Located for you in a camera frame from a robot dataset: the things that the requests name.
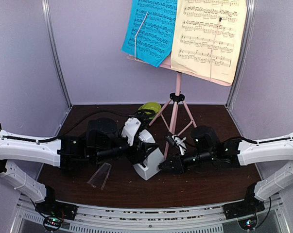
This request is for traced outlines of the yellow sheet music page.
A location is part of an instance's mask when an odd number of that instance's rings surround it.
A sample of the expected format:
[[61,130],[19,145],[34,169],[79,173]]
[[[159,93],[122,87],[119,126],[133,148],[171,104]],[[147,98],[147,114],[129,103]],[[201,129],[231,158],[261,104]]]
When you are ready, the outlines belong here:
[[171,68],[230,86],[239,60],[246,15],[244,0],[179,0]]

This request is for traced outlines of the blue sheet music page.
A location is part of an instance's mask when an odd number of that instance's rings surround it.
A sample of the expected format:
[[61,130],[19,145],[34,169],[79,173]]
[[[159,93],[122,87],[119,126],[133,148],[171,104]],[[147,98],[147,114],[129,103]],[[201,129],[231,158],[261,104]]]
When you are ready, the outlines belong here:
[[121,51],[154,67],[170,55],[176,0],[134,0]]

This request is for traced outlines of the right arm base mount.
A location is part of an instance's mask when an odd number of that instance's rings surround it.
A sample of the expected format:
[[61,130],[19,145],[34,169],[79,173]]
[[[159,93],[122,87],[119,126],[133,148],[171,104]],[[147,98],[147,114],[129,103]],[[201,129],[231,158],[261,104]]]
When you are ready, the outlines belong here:
[[261,201],[245,200],[225,204],[223,206],[226,220],[236,219],[239,227],[245,231],[253,231],[259,226],[258,213],[265,210]]

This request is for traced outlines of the pink music stand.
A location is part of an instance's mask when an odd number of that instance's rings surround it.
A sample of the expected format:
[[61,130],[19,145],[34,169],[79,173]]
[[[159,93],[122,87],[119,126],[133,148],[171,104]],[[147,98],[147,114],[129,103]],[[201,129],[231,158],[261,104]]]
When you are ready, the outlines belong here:
[[[178,115],[178,108],[179,108],[179,103],[181,103],[187,114],[188,117],[190,118],[189,123],[177,134],[178,136],[180,136],[189,126],[193,125],[194,127],[197,127],[197,124],[192,116],[192,113],[187,105],[187,103],[185,102],[185,96],[183,94],[181,94],[181,81],[182,81],[182,74],[186,74],[186,75],[190,75],[193,76],[195,78],[198,79],[202,79],[202,80],[206,80],[209,81],[211,83],[216,83],[218,85],[221,86],[231,86],[231,83],[228,82],[224,82],[224,81],[220,81],[214,78],[205,78],[203,76],[199,76],[196,74],[193,74],[191,72],[188,71],[177,71],[176,69],[171,67],[171,56],[169,55],[161,64],[160,66],[161,68],[165,68],[165,69],[169,69],[169,70],[173,70],[176,72],[176,86],[175,86],[175,92],[170,94],[169,100],[163,105],[163,107],[161,108],[161,110],[156,114],[156,116],[154,117],[154,119],[149,123],[149,126],[151,126],[157,118],[161,117],[163,119],[163,122],[165,123],[168,132],[170,133],[175,133],[175,128],[176,128],[176,123],[177,123],[177,115]],[[173,108],[172,108],[172,116],[171,116],[171,120],[170,120],[170,124],[168,125],[164,116],[163,116],[163,111],[166,109],[166,107],[170,104],[170,102],[173,102]]]

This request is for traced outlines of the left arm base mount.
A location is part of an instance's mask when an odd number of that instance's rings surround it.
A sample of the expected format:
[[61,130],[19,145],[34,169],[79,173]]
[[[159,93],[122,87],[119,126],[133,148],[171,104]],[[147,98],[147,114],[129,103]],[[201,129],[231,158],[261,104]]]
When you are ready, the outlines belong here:
[[64,220],[75,220],[78,207],[73,204],[56,202],[55,204],[43,204],[33,202],[35,210],[43,217],[43,227],[54,232],[59,230]]

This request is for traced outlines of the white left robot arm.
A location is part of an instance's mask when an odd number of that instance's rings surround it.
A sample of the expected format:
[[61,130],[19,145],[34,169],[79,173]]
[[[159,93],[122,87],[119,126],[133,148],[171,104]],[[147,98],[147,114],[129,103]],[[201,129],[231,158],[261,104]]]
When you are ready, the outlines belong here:
[[0,124],[0,178],[51,216],[61,210],[54,190],[30,178],[16,165],[17,160],[69,170],[81,163],[99,165],[125,157],[137,174],[148,180],[158,173],[158,165],[164,160],[158,144],[145,128],[153,114],[151,110],[138,111],[128,117],[122,128],[114,120],[101,117],[90,120],[81,136],[64,133],[51,138],[9,133]]

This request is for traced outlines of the white metronome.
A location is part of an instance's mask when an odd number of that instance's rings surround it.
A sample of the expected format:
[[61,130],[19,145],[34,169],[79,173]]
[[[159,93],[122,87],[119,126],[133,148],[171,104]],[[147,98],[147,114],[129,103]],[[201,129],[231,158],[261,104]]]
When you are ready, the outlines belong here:
[[164,155],[151,133],[147,130],[140,132],[138,139],[146,146],[152,146],[146,149],[147,157],[141,163],[133,165],[136,173],[147,181],[159,172],[158,165],[164,161]]

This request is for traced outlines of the clear metronome front cover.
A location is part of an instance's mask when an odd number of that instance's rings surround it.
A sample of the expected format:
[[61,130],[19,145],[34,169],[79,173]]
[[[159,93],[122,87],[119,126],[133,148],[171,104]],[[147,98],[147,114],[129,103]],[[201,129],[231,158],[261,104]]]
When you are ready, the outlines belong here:
[[94,188],[103,190],[109,177],[111,168],[111,164],[103,163],[87,181],[87,184],[91,185]]

